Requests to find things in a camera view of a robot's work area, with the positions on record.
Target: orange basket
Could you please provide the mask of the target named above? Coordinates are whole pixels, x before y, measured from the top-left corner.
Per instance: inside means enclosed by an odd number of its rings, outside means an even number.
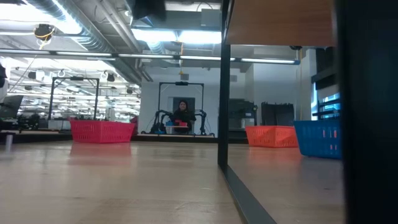
[[[298,147],[294,127],[246,126],[249,145],[261,147]]]
[[[70,121],[73,140],[88,143],[129,142],[135,124],[112,121]]]

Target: wooden shelf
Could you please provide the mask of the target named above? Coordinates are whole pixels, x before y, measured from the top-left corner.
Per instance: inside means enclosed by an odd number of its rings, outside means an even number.
[[[234,0],[229,44],[334,46],[332,0]]]

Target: fluorescent light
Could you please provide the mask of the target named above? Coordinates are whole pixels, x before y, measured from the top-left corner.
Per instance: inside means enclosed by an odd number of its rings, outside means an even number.
[[[106,60],[106,61],[114,61],[114,60],[116,60],[116,58],[87,57],[87,60]]]
[[[219,44],[221,32],[186,30],[181,33],[178,41],[187,44]]]
[[[33,35],[33,32],[26,31],[0,31],[0,35]]]
[[[46,50],[19,50],[19,49],[0,49],[0,53],[4,54],[37,54],[49,55],[50,52]]]
[[[206,57],[206,56],[187,56],[181,55],[180,58],[183,60],[221,60],[221,57]]]
[[[176,41],[177,36],[172,30],[140,30],[131,29],[137,40],[146,42]]]
[[[279,60],[279,59],[264,59],[264,58],[242,58],[242,62],[252,62],[252,63],[284,63],[284,64],[294,64],[295,60]]]
[[[9,96],[37,96],[40,98],[50,98],[51,94],[43,94],[43,93],[7,93]],[[54,97],[56,98],[62,98],[62,97],[74,97],[74,98],[80,98],[84,100],[94,100],[95,96],[86,96],[86,95],[73,95],[73,94],[54,94]],[[116,99],[116,100],[137,100],[136,96],[108,96],[110,100]],[[105,99],[105,96],[98,96],[98,100],[107,100]]]
[[[57,52],[58,55],[67,56],[87,56],[87,57],[111,57],[109,53],[92,53],[92,52]]]
[[[173,59],[173,55],[150,55],[150,54],[119,54],[119,57],[131,58],[154,58],[154,59]]]

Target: light fixture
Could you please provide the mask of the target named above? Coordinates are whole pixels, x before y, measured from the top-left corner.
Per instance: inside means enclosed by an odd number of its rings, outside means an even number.
[[[0,49],[3,54],[36,54],[36,55],[49,55],[47,50],[19,50],[19,49]]]
[[[127,88],[127,93],[128,94],[132,94],[132,88],[131,87]]]
[[[41,98],[50,98],[51,94],[46,93],[7,93],[7,96],[37,96]],[[95,96],[87,95],[73,95],[73,94],[54,94],[54,98],[73,97],[84,100],[94,100]],[[137,100],[136,96],[98,96],[98,100],[112,99],[112,100]]]
[[[266,59],[266,58],[242,58],[242,62],[252,63],[281,63],[281,64],[295,64],[295,60],[280,60],[280,59]]]
[[[106,78],[106,81],[114,82],[114,74],[113,73],[108,73],[108,77]]]
[[[206,56],[188,56],[188,55],[181,55],[180,59],[184,60],[221,60],[221,57],[206,57]]]
[[[149,59],[173,59],[173,55],[150,55],[150,54],[119,54],[119,57],[149,58]]]
[[[145,42],[176,41],[177,36],[172,30],[140,30],[131,29],[137,40]]]
[[[221,32],[185,30],[178,41],[186,44],[219,44]]]
[[[107,78],[107,77],[108,77],[108,74],[106,73],[106,71],[104,71],[104,72],[101,74],[100,79],[105,79],[105,78]]]
[[[65,77],[65,72],[63,71],[63,69],[58,72],[57,76],[60,77],[60,78]]]
[[[95,52],[57,52],[58,55],[67,56],[87,56],[87,57],[111,57],[109,53],[95,53]]]
[[[29,72],[29,73],[27,74],[27,77],[28,77],[28,78],[31,78],[31,79],[36,79],[36,72]]]

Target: ceiling pipe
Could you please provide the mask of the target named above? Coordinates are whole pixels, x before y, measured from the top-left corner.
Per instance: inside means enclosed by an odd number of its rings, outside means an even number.
[[[108,0],[102,0],[102,1],[103,1],[103,4],[105,5],[105,7],[107,8],[107,10],[109,10],[109,12],[113,15],[113,17],[116,19],[116,21],[122,27],[123,31],[129,37],[130,41],[134,44],[134,46],[136,47],[137,52],[142,52],[137,39],[132,34],[131,29],[124,24],[125,21],[122,20],[122,18],[120,18],[119,13],[116,12],[116,10],[113,7],[113,5]]]
[[[94,26],[94,24],[87,18],[86,15],[77,7],[73,1],[56,1],[56,0],[25,0],[27,3],[34,6],[43,13],[50,14],[58,21],[65,21],[67,13],[73,20],[82,28],[81,35],[89,36],[84,38],[76,38],[74,41],[78,42],[88,51],[94,52],[115,52],[115,48],[106,40],[101,32]],[[122,60],[105,61],[116,70],[121,72],[121,75],[128,82],[140,83],[141,76]]]
[[[116,24],[112,16],[109,14],[109,12],[105,9],[105,7],[101,4],[101,0],[95,0],[95,3],[97,4],[98,8],[102,11],[102,13],[105,15],[105,18],[111,23],[113,28],[116,30],[116,32],[120,35],[120,37],[123,39],[123,41],[129,46],[130,50],[135,52],[137,48],[134,46],[132,41],[127,37],[126,33],[124,33],[121,28]]]
[[[138,51],[137,47],[134,45],[134,42],[127,36],[125,32],[121,30],[121,27],[123,25],[118,26],[115,20],[112,18],[111,14],[109,13],[105,6],[101,4],[101,0],[95,0],[96,5],[98,8],[101,10],[101,12],[105,15],[105,18],[109,21],[109,23],[112,25],[112,27],[116,30],[116,32],[119,34],[119,36],[123,39],[123,41],[127,44],[127,46],[132,50],[133,52]],[[142,71],[140,68],[137,67],[131,67],[134,69],[141,77],[144,77],[147,81],[150,81],[150,79],[142,74]]]

